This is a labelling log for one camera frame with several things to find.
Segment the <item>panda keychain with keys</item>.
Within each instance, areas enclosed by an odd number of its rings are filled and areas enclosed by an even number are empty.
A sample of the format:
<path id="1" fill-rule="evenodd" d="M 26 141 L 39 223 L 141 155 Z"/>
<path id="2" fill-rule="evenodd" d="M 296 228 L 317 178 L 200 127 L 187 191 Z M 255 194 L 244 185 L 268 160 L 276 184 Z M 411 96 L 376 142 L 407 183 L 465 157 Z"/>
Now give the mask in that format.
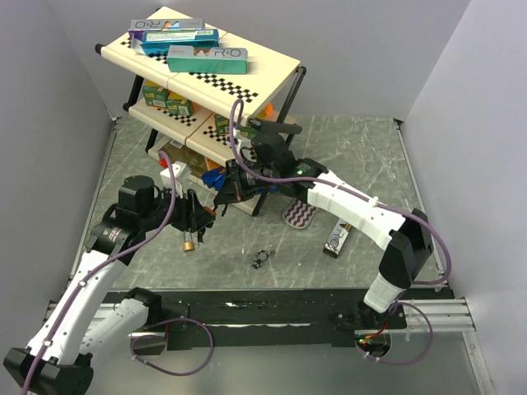
<path id="1" fill-rule="evenodd" d="M 273 257 L 276 254 L 275 250 L 259 250 L 255 256 L 254 260 L 252 262 L 252 267 L 254 269 L 259 269 L 263 266 L 265 262 L 267 262 L 271 257 Z"/>

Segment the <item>orange black padlock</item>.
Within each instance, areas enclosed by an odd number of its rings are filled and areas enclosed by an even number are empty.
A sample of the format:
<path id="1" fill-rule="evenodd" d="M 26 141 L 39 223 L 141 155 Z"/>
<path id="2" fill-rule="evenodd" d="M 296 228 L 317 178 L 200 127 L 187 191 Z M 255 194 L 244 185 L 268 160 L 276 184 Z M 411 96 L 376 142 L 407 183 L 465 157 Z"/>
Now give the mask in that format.
<path id="1" fill-rule="evenodd" d="M 211 207 L 204 207 L 206 211 L 208 211 L 211 215 L 215 216 L 217 213 L 215 210 L 213 210 Z"/>

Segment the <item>black-headed key bunch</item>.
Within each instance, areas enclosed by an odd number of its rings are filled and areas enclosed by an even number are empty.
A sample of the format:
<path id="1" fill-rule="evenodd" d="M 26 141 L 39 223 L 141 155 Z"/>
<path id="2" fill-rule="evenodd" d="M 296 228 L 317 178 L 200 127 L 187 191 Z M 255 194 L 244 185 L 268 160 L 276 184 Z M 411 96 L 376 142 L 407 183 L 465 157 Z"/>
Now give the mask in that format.
<path id="1" fill-rule="evenodd" d="M 201 245 L 204 243 L 203 237 L 204 237 L 205 232 L 206 232 L 205 229 L 201 229 L 196 232 L 198 247 L 201 247 Z"/>

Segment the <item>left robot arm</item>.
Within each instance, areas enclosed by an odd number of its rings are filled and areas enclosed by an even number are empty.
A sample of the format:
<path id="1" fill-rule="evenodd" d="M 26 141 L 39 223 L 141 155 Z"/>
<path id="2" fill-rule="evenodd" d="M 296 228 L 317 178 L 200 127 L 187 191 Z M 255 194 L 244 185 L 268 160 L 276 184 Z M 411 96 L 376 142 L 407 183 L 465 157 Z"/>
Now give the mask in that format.
<path id="1" fill-rule="evenodd" d="M 95 328 L 90 326 L 109 289 L 134 254 L 170 225 L 202 236 L 215 212 L 194 190 L 169 182 L 158 188 L 144 175 L 128 177 L 118 200 L 91 231 L 77 272 L 47 321 L 23 348 L 4 358 L 7 372 L 24 394 L 84 394 L 94 364 L 104 352 L 139 328 L 163 327 L 161 296 L 134 288 Z"/>

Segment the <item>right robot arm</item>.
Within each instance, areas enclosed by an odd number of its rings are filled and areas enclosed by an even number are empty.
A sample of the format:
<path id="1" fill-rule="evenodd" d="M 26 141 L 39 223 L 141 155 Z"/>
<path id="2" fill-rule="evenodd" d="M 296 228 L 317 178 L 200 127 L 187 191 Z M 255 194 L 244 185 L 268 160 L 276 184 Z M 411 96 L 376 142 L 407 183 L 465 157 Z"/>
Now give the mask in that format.
<path id="1" fill-rule="evenodd" d="M 274 186 L 310 210 L 320 209 L 362 232 L 383 252 L 378 273 L 360 307 L 361 321 L 379 327 L 389 309 L 415 282 L 433 252 L 426 215 L 399 211 L 369 197 L 341 180 L 333 171 L 309 158 L 297 159 L 285 140 L 273 132 L 275 124 L 258 121 L 262 131 L 252 141 L 256 160 L 241 155 L 236 124 L 228 139 L 234 159 L 226 162 L 226 175 L 214 204 L 228 206 L 251 199 L 261 188 Z"/>

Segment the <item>long-shackle brass padlock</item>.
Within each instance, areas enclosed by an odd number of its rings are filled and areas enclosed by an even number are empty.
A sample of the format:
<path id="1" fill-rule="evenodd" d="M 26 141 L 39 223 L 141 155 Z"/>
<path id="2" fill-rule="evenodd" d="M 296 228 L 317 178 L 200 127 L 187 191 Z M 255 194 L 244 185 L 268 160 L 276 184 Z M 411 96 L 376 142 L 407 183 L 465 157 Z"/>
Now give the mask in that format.
<path id="1" fill-rule="evenodd" d="M 184 232 L 183 233 L 183 239 L 184 239 L 184 243 L 183 243 L 183 250 L 185 253 L 188 253 L 188 252 L 192 252 L 195 250 L 195 244 L 194 244 L 194 241 L 193 241 L 193 236 L 191 233 L 189 232 Z"/>

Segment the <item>brown flat packet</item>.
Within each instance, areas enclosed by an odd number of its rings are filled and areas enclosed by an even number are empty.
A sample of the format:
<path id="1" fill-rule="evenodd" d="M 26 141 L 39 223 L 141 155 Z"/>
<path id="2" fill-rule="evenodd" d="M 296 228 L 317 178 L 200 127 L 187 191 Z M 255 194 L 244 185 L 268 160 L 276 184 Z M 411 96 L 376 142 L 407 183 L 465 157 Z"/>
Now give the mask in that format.
<path id="1" fill-rule="evenodd" d="M 187 146 L 176 146 L 172 142 L 167 142 L 162 148 L 171 159 L 171 162 L 180 161 L 185 163 L 190 169 L 192 175 L 200 178 L 208 168 L 205 163 L 205 157 L 196 151 L 189 149 Z"/>

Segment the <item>green carton right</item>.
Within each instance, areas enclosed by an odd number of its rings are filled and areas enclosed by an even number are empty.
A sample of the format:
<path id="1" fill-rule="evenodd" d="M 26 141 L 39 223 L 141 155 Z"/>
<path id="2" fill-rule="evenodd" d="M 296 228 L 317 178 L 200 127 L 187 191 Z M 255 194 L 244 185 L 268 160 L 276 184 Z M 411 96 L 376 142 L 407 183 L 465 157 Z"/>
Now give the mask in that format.
<path id="1" fill-rule="evenodd" d="M 244 138 L 249 141 L 259 134 L 259 130 L 256 130 L 250 126 L 239 126 L 236 128 L 236 130 L 240 138 Z"/>

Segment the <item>green carton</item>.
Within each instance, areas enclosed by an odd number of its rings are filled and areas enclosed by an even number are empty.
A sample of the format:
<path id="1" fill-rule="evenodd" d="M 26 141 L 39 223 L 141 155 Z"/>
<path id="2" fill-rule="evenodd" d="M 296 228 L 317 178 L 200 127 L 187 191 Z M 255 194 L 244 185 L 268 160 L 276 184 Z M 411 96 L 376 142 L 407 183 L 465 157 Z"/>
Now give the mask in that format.
<path id="1" fill-rule="evenodd" d="M 236 130 L 240 138 L 244 138 L 249 141 L 259 134 L 259 130 L 256 130 L 250 126 L 239 126 L 236 128 Z"/>
<path id="2" fill-rule="evenodd" d="M 170 92 L 167 96 L 166 108 L 173 115 L 191 116 L 194 114 L 194 103 L 174 92 Z"/>
<path id="3" fill-rule="evenodd" d="M 155 82 L 145 80 L 142 85 L 142 95 L 148 106 L 166 108 L 166 101 L 170 91 Z"/>
<path id="4" fill-rule="evenodd" d="M 216 134 L 220 136 L 227 135 L 230 129 L 229 118 L 223 117 L 220 114 L 214 114 L 214 123 Z"/>

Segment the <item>beige three-tier shelf rack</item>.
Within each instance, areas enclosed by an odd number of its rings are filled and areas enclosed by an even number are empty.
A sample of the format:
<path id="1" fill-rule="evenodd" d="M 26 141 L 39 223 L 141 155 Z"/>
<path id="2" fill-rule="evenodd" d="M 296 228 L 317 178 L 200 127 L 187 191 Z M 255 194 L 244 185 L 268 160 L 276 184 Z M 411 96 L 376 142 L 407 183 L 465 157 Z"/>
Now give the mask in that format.
<path id="1" fill-rule="evenodd" d="M 214 116 L 228 116 L 234 101 L 244 102 L 243 120 L 254 118 L 285 86 L 290 88 L 282 107 L 274 111 L 283 122 L 305 77 L 306 69 L 299 60 L 268 49 L 224 30 L 220 43 L 246 48 L 250 56 L 250 71 L 246 75 L 215 73 L 173 73 L 166 59 L 136 53 L 128 34 L 107 45 L 97 44 L 96 52 L 104 59 L 130 71 L 135 79 L 125 112 L 151 128 L 146 152 L 156 158 L 157 152 L 170 141 L 178 142 L 219 165 L 232 158 L 226 140 L 213 135 Z M 174 91 L 197 105 L 192 116 L 170 115 L 165 109 L 154 109 L 140 99 L 145 81 Z"/>

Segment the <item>purple wavy sponge pad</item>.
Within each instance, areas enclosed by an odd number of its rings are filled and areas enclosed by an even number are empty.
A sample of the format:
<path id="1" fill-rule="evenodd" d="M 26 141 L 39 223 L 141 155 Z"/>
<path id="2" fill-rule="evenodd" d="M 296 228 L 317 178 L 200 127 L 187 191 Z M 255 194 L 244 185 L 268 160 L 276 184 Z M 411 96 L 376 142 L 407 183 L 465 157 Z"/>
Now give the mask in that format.
<path id="1" fill-rule="evenodd" d="M 294 229 L 304 230 L 312 222 L 318 208 L 295 199 L 282 213 L 282 219 Z"/>

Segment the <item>green carton far left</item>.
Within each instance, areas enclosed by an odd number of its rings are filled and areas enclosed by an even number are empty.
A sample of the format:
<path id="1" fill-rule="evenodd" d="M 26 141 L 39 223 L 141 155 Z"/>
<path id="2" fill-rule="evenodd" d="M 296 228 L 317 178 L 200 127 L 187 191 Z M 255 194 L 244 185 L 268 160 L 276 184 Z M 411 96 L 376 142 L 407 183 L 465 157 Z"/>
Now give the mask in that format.
<path id="1" fill-rule="evenodd" d="M 166 101 L 170 91 L 155 82 L 145 80 L 142 85 L 142 95 L 148 106 L 166 108 Z"/>

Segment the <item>teal R&O box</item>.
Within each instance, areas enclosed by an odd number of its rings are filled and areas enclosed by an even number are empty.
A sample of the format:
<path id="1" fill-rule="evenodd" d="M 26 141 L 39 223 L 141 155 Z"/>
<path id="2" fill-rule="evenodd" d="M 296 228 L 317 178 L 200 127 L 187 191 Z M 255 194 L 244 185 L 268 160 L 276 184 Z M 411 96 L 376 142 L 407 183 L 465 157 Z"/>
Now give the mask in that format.
<path id="1" fill-rule="evenodd" d="M 244 75 L 248 51 L 244 48 L 170 46 L 166 61 L 171 72 L 206 72 Z"/>

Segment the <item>blue toothpaste box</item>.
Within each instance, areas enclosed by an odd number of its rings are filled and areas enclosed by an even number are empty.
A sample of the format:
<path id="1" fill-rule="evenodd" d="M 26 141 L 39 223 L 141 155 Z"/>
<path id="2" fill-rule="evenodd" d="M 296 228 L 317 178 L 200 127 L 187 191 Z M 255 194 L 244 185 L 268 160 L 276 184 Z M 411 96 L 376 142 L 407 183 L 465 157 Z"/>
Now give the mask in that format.
<path id="1" fill-rule="evenodd" d="M 147 31 L 138 40 L 145 55 L 167 54 L 171 46 L 212 48 L 219 45 L 218 29 Z"/>

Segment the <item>purple R&O box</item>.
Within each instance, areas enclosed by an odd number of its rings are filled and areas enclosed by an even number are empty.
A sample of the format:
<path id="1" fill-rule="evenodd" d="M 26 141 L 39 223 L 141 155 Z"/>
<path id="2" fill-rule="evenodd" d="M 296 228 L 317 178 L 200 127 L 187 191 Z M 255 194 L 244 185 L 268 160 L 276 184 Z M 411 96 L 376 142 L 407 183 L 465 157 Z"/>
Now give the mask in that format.
<path id="1" fill-rule="evenodd" d="M 131 20 L 128 28 L 130 39 L 143 40 L 148 31 L 180 31 L 180 30 L 203 30 L 205 23 L 203 19 L 179 18 L 179 19 L 146 19 Z"/>

